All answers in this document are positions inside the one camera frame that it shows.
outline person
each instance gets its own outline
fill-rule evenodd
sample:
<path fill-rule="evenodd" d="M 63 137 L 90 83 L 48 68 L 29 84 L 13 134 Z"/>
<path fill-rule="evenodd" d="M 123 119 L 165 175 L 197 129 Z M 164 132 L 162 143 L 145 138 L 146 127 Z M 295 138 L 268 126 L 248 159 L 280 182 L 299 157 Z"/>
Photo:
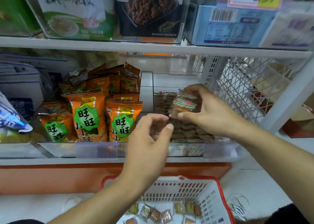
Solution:
<path fill-rule="evenodd" d="M 185 90 L 200 94 L 202 109 L 200 113 L 181 113 L 179 119 L 240 143 L 292 200 L 293 205 L 286 207 L 287 210 L 279 210 L 260 221 L 314 224 L 314 155 L 247 122 L 204 85 L 191 85 Z M 128 153 L 120 176 L 49 224 L 116 223 L 160 176 L 173 131 L 173 125 L 167 121 L 168 117 L 160 114 L 143 116 L 129 136 Z M 163 126 L 157 140 L 149 134 L 152 125 Z"/>

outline green logo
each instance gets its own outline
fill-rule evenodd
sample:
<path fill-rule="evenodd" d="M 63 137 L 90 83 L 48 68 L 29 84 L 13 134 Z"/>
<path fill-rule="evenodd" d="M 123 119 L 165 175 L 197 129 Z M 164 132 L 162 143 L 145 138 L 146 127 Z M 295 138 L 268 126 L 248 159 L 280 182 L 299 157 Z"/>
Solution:
<path fill-rule="evenodd" d="M 126 137 L 131 134 L 130 129 L 133 124 L 134 119 L 124 114 L 120 117 L 114 117 L 111 126 L 120 137 Z"/>
<path fill-rule="evenodd" d="M 90 131 L 99 127 L 100 117 L 96 108 L 91 108 L 85 104 L 75 110 L 74 121 L 82 126 L 82 129 Z"/>
<path fill-rule="evenodd" d="M 46 123 L 45 128 L 54 142 L 61 142 L 70 133 L 65 125 L 58 122 Z"/>

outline hand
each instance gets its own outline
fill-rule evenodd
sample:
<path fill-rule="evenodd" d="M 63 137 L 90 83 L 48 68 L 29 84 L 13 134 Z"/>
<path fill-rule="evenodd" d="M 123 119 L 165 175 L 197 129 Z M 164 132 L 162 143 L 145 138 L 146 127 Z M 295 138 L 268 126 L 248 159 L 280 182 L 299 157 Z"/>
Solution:
<path fill-rule="evenodd" d="M 173 125 L 167 124 L 168 119 L 161 114 L 143 116 L 129 136 L 128 151 L 121 176 L 127 177 L 125 180 L 130 185 L 142 189 L 141 192 L 155 182 L 167 161 L 173 132 Z M 156 141 L 149 134 L 152 125 L 159 127 L 163 125 Z"/>
<path fill-rule="evenodd" d="M 248 122 L 238 116 L 223 100 L 211 93 L 202 84 L 190 85 L 184 89 L 199 94 L 203 100 L 200 113 L 179 113 L 178 118 L 193 122 L 213 135 L 221 135 L 231 139 L 243 129 Z"/>

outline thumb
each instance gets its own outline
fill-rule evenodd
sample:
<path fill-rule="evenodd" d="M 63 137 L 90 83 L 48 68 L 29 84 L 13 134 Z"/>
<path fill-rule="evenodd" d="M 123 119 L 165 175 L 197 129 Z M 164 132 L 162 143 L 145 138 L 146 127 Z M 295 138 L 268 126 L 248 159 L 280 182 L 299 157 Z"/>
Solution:
<path fill-rule="evenodd" d="M 178 119 L 187 121 L 187 122 L 193 122 L 197 123 L 198 113 L 191 113 L 191 112 L 184 112 L 178 114 Z"/>
<path fill-rule="evenodd" d="M 156 141 L 156 143 L 159 143 L 161 146 L 165 146 L 167 150 L 172 137 L 173 128 L 174 127 L 171 123 L 167 124 L 160 132 L 159 138 Z"/>

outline person's left hand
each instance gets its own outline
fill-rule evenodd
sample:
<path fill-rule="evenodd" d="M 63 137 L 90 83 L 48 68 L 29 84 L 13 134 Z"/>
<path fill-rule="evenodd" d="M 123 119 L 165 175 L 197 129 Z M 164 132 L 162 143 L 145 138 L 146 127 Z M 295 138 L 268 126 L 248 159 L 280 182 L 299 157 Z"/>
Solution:
<path fill-rule="evenodd" d="M 147 190 L 160 176 L 167 161 L 173 125 L 167 124 L 168 117 L 161 114 L 143 116 L 129 136 L 128 151 L 120 177 L 130 185 Z M 163 124 L 156 141 L 150 136 L 152 125 Z"/>

